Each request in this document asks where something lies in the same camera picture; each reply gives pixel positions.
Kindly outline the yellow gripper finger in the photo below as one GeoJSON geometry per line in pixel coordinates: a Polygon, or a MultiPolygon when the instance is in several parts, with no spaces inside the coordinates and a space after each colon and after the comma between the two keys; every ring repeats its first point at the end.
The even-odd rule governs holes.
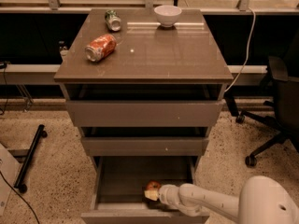
{"type": "Polygon", "coordinates": [[[144,195],[152,201],[157,201],[159,199],[159,193],[157,190],[145,190],[144,195]]]}

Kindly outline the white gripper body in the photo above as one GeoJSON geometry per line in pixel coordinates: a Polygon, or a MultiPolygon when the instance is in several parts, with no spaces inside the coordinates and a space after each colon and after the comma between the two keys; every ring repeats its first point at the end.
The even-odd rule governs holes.
{"type": "Polygon", "coordinates": [[[180,198],[178,195],[179,187],[175,185],[162,185],[158,191],[161,203],[178,207],[180,198]]]}

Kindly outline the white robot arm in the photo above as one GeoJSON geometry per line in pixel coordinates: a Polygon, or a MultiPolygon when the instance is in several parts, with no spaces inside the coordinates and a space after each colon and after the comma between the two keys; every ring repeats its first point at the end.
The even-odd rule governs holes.
{"type": "Polygon", "coordinates": [[[238,197],[193,184],[161,185],[150,181],[145,197],[197,217],[202,206],[231,219],[236,224],[299,224],[299,207],[275,180],[254,176],[247,180],[238,197]]]}

